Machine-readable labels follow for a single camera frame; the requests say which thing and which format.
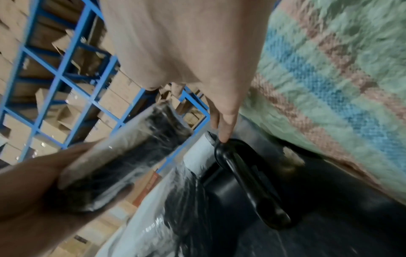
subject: metal shelving rack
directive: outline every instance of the metal shelving rack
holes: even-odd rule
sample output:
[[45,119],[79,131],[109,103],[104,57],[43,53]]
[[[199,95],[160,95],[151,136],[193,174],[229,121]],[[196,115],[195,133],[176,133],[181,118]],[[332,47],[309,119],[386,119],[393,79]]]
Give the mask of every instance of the metal shelving rack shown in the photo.
[[[137,102],[142,99],[142,98],[149,98],[147,103],[148,105],[152,105],[154,103],[154,97],[151,97],[151,95],[145,94],[145,90],[142,89],[139,94],[135,97],[135,99],[132,102],[132,105],[128,108],[128,110],[125,112],[125,114],[121,118],[115,117],[113,114],[111,114],[109,111],[107,111],[105,108],[103,108],[99,103],[98,103],[98,94],[100,91],[105,87],[106,81],[108,80],[110,74],[114,72],[115,67],[118,64],[118,60],[116,56],[111,56],[109,53],[97,49],[95,47],[91,47],[89,45],[85,45],[81,43],[80,39],[83,36],[86,36],[86,33],[89,33],[89,28],[93,23],[94,18],[99,16],[101,19],[103,19],[102,12],[100,11],[100,8],[98,7],[98,4],[93,2],[92,0],[83,0],[85,6],[82,11],[82,14],[80,16],[80,19],[78,23],[72,24],[70,22],[66,22],[62,20],[59,17],[56,17],[52,14],[49,14],[45,12],[44,10],[41,9],[41,2],[42,0],[33,0],[32,6],[31,6],[31,16],[28,19],[27,26],[25,29],[25,36],[23,38],[23,41],[21,42],[19,52],[17,54],[17,57],[14,62],[14,67],[11,71],[10,74],[10,79],[7,84],[7,88],[5,91],[5,94],[3,96],[2,102],[0,104],[0,124],[3,124],[4,120],[4,115],[5,113],[8,113],[18,121],[22,122],[23,124],[29,126],[31,128],[31,134],[30,137],[22,150],[22,153],[19,157],[19,162],[23,161],[29,148],[31,145],[31,141],[33,136],[37,134],[41,134],[44,137],[48,138],[55,144],[59,145],[62,149],[66,149],[72,144],[72,140],[77,133],[78,129],[82,126],[89,126],[93,125],[94,122],[84,122],[84,118],[89,111],[90,107],[92,105],[96,106],[99,108],[101,111],[109,115],[112,119],[114,119],[117,122],[117,125],[115,128],[113,128],[112,133],[115,133],[121,126],[124,126],[124,120],[128,116],[128,114],[131,112],[133,107],[137,104]],[[74,36],[71,38],[71,43],[68,47],[68,49],[65,52],[65,55],[62,58],[62,61],[59,65],[59,67],[56,69],[50,64],[48,64],[43,58],[40,57],[40,55],[51,55],[51,56],[60,56],[59,53],[47,51],[47,50],[42,50],[38,48],[34,48],[29,46],[28,42],[30,40],[30,37],[33,34],[33,28],[35,23],[37,22],[37,18],[39,15],[46,16],[47,18],[51,18],[52,20],[59,22],[61,24],[64,24],[68,28],[74,29]],[[68,73],[68,67],[70,65],[72,56],[77,49],[77,47],[85,47],[87,50],[91,51],[98,51],[101,53],[104,53],[107,55],[106,60],[108,61],[107,65],[104,65],[105,68],[103,71],[100,71],[100,75],[97,77],[85,77],[85,76],[79,76],[75,74],[70,74]],[[18,77],[19,71],[23,65],[23,62],[26,57],[31,57],[38,63],[40,63],[43,67],[45,67],[47,70],[49,70],[55,78],[53,79],[51,86],[49,88],[49,92],[47,97],[45,98],[44,104],[42,109],[39,111],[39,114],[36,118],[35,121],[27,119],[25,116],[19,114],[15,110],[12,110],[12,103],[10,102],[10,98],[13,95],[13,90],[14,90],[14,85],[16,82],[25,82],[25,83],[36,83],[39,82],[38,79],[31,79],[31,78],[20,78]],[[95,89],[91,95],[86,93],[84,90],[82,90],[75,82],[73,82],[73,79],[87,79],[87,80],[96,80],[97,83],[95,85]],[[83,112],[80,115],[80,118],[78,122],[75,124],[73,129],[71,130],[70,135],[67,137],[65,142],[61,144],[60,142],[56,141],[52,137],[49,137],[48,135],[44,134],[43,132],[40,131],[40,127],[42,124],[42,121],[44,117],[46,116],[46,113],[49,109],[49,107],[53,104],[61,104],[60,102],[55,102],[52,99],[54,98],[56,92],[60,89],[61,85],[65,83],[75,91],[77,91],[82,97],[88,100],[87,105],[85,106]],[[187,87],[185,90],[182,92],[181,97],[179,98],[180,101],[183,101],[184,99],[187,99],[190,101],[200,112],[203,113],[205,116],[204,120],[196,127],[195,129],[195,134],[203,128],[206,123],[209,121],[209,113],[208,113],[208,107],[196,96],[194,95]],[[181,151],[182,146],[178,148],[171,156],[169,156],[166,160],[166,163],[158,170],[162,170],[169,162],[172,161],[172,159]]]

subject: plastic wrap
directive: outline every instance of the plastic wrap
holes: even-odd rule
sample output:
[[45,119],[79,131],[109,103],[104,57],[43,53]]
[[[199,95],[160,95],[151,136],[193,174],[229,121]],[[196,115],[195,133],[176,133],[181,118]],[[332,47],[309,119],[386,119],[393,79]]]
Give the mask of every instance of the plastic wrap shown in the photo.
[[110,251],[112,257],[208,257],[211,245],[203,185],[180,164],[148,194]]
[[168,102],[151,106],[62,171],[52,205],[74,212],[102,208],[192,134]]

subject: black surface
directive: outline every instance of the black surface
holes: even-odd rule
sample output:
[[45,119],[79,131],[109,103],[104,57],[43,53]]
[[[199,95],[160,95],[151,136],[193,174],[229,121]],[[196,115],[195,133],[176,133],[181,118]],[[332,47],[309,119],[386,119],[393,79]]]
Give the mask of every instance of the black surface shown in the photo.
[[[281,147],[267,151],[277,167]],[[284,204],[297,223],[276,231],[258,219],[232,174],[214,166],[208,192],[214,249],[211,256],[406,256],[406,208],[335,166],[301,155],[306,165],[276,173]]]

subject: blue stripe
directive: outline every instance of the blue stripe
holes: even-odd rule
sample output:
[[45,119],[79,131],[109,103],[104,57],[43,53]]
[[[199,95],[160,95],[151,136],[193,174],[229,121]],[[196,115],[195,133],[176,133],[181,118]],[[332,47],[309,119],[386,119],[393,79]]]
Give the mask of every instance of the blue stripe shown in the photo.
[[380,150],[388,160],[406,173],[406,150],[397,134],[387,130],[367,111],[358,108],[329,79],[295,53],[295,49],[275,29],[268,28],[264,52],[287,69],[295,79],[325,102],[339,117],[347,121],[354,132]]

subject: pink stripe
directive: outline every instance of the pink stripe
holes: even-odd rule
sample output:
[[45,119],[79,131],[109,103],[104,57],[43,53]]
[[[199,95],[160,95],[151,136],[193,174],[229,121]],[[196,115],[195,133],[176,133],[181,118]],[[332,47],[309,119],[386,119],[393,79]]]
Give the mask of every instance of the pink stripe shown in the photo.
[[322,127],[316,126],[313,121],[302,114],[293,104],[281,95],[266,79],[259,73],[255,74],[251,87],[259,91],[277,111],[288,118],[290,124],[300,131],[310,142],[315,144],[324,155],[333,158],[340,163],[350,166],[357,175],[363,179],[378,185],[370,175],[354,158],[347,153],[341,145],[334,140]]
[[278,8],[300,24],[309,39],[327,55],[343,77],[358,86],[364,97],[381,103],[406,124],[406,107],[402,105],[402,100],[380,89],[377,83],[355,64],[355,59],[347,53],[345,45],[334,33],[327,31],[327,25],[319,18],[318,10],[311,1],[283,0]]

